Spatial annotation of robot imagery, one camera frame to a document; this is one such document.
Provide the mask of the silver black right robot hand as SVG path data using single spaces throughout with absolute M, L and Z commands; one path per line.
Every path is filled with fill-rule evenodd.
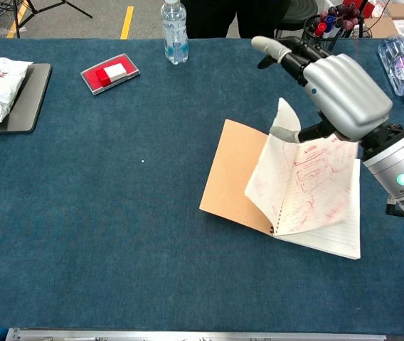
M 304 129 L 272 126 L 272 136 L 298 144 L 336 134 L 357 142 L 388 121 L 391 99 L 348 55 L 333 55 L 297 37 L 255 36 L 251 45 L 265 54 L 258 68 L 281 65 L 304 88 L 321 117 L 318 124 Z

